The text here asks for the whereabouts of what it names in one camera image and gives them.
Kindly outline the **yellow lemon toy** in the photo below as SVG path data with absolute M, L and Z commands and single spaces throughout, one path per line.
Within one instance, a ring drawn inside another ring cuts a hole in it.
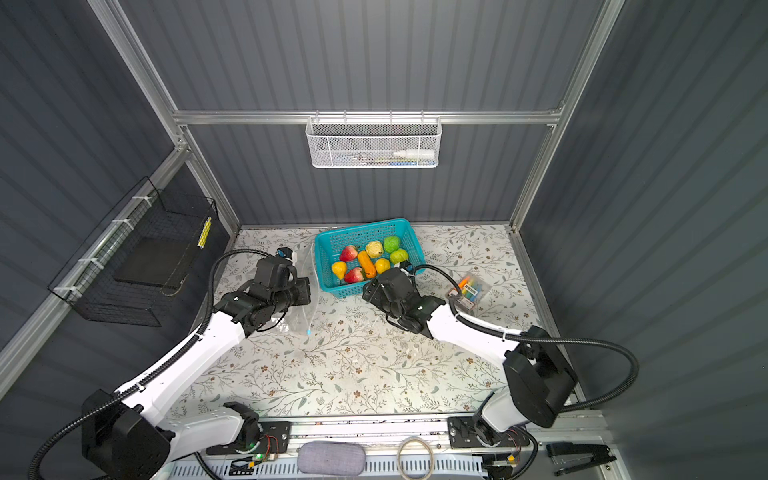
M 380 275 L 391 268 L 391 263 L 387 258 L 378 258 L 374 263 L 374 267 L 376 273 Z

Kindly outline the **orange carrot toy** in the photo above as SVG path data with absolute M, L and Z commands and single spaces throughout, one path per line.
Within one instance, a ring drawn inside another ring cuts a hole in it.
M 365 250 L 359 252 L 357 260 L 358 260 L 358 262 L 360 264 L 360 267 L 362 267 L 363 270 L 364 270 L 364 273 L 366 275 L 366 279 L 367 280 L 374 279 L 376 277 L 376 275 L 377 275 L 375 267 L 374 267 L 374 262 L 367 255 Z

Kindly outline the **clear zip top bag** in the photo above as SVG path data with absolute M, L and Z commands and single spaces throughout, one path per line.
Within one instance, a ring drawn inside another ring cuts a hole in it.
M 294 260 L 298 280 L 291 293 L 297 303 L 288 307 L 278 329 L 295 336 L 309 337 L 313 333 L 313 322 L 320 293 L 314 247 L 311 244 L 299 245 L 294 252 Z

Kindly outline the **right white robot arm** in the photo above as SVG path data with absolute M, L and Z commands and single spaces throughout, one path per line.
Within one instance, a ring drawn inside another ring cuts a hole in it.
M 504 385 L 472 417 L 472 430 L 487 445 L 498 443 L 512 427 L 551 427 L 577 384 L 574 369 L 545 330 L 505 330 L 466 315 L 451 299 L 421 294 L 404 269 L 378 275 L 362 298 L 397 329 L 455 345 L 501 373 Z

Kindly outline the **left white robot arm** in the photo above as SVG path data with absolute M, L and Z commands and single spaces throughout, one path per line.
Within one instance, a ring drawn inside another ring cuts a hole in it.
M 82 454 L 112 479 L 150 479 L 167 463 L 224 446 L 263 459 L 275 451 L 259 415 L 229 401 L 185 421 L 170 421 L 173 404 L 221 356 L 254 334 L 280 324 L 311 302 L 310 281 L 298 274 L 293 252 L 259 252 L 253 277 L 210 301 L 196 330 L 113 393 L 99 390 L 83 407 Z

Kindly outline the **green pear toy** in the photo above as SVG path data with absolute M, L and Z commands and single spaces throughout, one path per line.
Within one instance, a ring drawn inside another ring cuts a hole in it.
M 399 248 L 390 254 L 389 260 L 392 265 L 396 265 L 408 261 L 409 254 L 405 249 Z

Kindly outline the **yellow pear toy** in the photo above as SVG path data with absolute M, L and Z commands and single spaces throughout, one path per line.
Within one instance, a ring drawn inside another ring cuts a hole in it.
M 348 272 L 348 265 L 344 261 L 337 261 L 332 264 L 331 270 L 340 281 L 343 281 Z

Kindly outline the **clear box of markers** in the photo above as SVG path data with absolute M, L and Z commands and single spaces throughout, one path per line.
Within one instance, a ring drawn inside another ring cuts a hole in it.
M 465 275 L 458 282 L 458 287 L 459 289 L 451 288 L 447 292 L 446 298 L 454 300 L 456 308 L 468 314 L 475 314 L 479 311 L 481 300 L 491 289 L 490 284 L 474 274 Z

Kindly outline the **black pad in basket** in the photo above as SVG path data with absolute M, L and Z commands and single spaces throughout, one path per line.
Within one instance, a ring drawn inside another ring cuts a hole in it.
M 182 286 L 197 254 L 190 243 L 142 238 L 113 278 L 124 283 L 176 290 Z

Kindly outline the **grey fabric pouch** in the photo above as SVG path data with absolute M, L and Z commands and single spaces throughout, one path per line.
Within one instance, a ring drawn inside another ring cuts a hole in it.
M 366 461 L 361 445 L 344 442 L 313 441 L 303 445 L 297 456 L 299 471 L 315 475 L 358 476 Z

